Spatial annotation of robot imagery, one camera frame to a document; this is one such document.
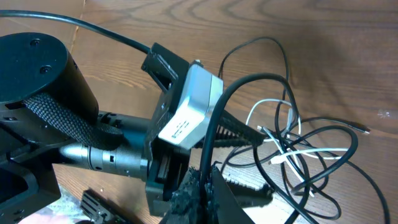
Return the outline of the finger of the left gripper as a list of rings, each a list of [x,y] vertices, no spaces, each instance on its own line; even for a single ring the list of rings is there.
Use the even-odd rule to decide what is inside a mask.
[[[225,181],[242,208],[263,207],[273,201],[274,190],[268,184],[264,184],[260,189],[254,189],[233,180]]]
[[[243,147],[263,143],[266,136],[224,110],[216,128],[214,147]]]

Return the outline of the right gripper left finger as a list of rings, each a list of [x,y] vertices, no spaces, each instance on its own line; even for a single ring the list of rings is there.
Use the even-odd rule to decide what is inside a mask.
[[[200,224],[205,221],[200,172],[189,167],[180,187],[172,194],[171,205],[159,224]]]

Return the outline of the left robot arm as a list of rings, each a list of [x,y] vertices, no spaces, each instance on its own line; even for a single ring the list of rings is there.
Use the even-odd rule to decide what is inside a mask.
[[[191,150],[204,143],[222,79],[159,44],[142,65],[162,89],[150,119],[100,111],[57,38],[1,37],[1,222],[19,223],[61,196],[54,164],[141,179],[150,214],[199,221]]]

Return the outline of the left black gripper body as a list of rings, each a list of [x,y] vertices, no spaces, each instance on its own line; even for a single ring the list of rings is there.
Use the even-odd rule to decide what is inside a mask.
[[[162,90],[144,143],[144,152],[151,161],[146,197],[152,216],[162,217],[167,213],[172,194],[188,169],[190,152],[162,140],[159,134],[177,112],[189,66],[189,62],[158,43],[153,44],[142,64],[142,70]]]

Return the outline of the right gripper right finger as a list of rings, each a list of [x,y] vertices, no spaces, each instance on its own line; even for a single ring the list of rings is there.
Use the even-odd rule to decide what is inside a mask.
[[[250,224],[254,223],[240,207],[220,170],[211,170],[211,208],[212,223]]]

